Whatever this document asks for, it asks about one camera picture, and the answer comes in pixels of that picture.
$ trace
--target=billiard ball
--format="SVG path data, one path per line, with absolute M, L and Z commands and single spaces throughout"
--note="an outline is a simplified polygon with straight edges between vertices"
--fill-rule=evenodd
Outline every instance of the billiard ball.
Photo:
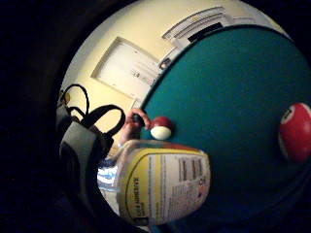
M 311 153 L 311 110 L 303 103 L 291 105 L 279 127 L 282 153 L 293 162 L 304 162 Z
M 151 134 L 157 140 L 166 140 L 172 135 L 173 122 L 166 116 L 158 116 L 153 119 Z

